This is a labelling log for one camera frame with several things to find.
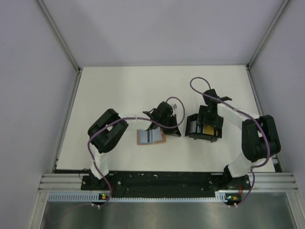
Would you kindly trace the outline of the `brown leather card holder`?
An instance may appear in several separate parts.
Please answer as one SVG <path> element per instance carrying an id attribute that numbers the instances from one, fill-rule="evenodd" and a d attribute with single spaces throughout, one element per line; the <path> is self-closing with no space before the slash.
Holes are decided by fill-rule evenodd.
<path id="1" fill-rule="evenodd" d="M 162 132 L 161 128 L 137 131 L 137 145 L 153 145 L 165 142 L 166 135 Z"/>

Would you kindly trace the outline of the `black plastic card box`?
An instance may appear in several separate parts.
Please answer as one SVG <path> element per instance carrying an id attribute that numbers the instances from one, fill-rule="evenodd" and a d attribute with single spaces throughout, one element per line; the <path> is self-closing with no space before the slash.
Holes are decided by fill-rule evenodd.
<path id="1" fill-rule="evenodd" d="M 187 117 L 185 137 L 194 140 L 206 140 L 211 143 L 216 142 L 222 138 L 222 129 L 212 127 L 207 124 L 197 124 L 198 114 L 193 114 Z"/>

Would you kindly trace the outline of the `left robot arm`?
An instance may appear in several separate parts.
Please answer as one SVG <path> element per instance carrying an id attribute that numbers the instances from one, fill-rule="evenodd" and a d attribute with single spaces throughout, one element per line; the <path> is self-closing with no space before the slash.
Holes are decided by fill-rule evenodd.
<path id="1" fill-rule="evenodd" d="M 176 104 L 162 101 L 156 108 L 135 114 L 120 115 L 114 109 L 106 110 L 89 128 L 88 150 L 92 157 L 91 183 L 97 189 L 108 184 L 108 153 L 112 151 L 127 131 L 150 132 L 160 130 L 164 135 L 181 137 L 175 110 Z"/>

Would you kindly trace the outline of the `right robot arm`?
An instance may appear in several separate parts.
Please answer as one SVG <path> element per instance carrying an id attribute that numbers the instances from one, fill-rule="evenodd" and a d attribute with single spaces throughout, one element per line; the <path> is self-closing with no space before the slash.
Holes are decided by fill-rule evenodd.
<path id="1" fill-rule="evenodd" d="M 281 150 L 274 118 L 258 115 L 240 107 L 234 107 L 229 97 L 219 97 L 214 89 L 203 93 L 205 106 L 200 107 L 197 123 L 216 130 L 223 127 L 224 120 L 241 130 L 241 153 L 224 168 L 222 177 L 226 188 L 235 188 L 240 178 L 253 168 L 264 166 L 271 156 Z"/>

